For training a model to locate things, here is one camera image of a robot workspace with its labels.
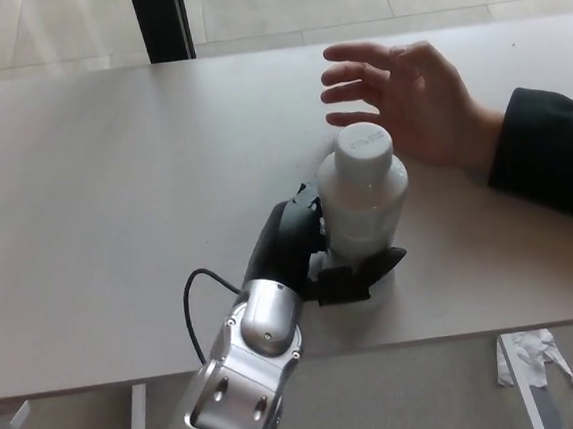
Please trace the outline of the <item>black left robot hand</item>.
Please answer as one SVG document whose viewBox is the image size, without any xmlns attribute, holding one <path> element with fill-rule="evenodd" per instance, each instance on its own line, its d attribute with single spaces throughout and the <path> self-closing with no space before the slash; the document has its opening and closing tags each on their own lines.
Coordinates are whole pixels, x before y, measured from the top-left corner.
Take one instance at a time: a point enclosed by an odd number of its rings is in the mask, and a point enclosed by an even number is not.
<svg viewBox="0 0 573 429">
<path fill-rule="evenodd" d="M 256 279 L 291 288 L 301 300 L 322 307 L 359 303 L 371 298 L 371 289 L 406 256 L 391 246 L 353 268 L 349 264 L 320 271 L 310 277 L 312 255 L 323 252 L 322 205 L 312 182 L 300 185 L 294 197 L 279 202 L 269 214 L 256 242 L 243 285 Z"/>
</svg>

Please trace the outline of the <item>bare person hand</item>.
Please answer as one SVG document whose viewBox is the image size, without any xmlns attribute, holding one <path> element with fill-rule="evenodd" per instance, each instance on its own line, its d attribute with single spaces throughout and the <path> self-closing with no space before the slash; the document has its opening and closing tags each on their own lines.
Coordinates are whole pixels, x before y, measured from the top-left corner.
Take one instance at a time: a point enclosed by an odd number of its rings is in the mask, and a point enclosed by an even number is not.
<svg viewBox="0 0 573 429">
<path fill-rule="evenodd" d="M 376 109 L 331 112 L 329 124 L 376 124 L 408 158 L 489 174 L 505 114 L 474 100 L 458 70 L 429 42 L 337 43 L 323 57 L 333 64 L 321 77 L 324 104 L 363 101 Z"/>
</svg>

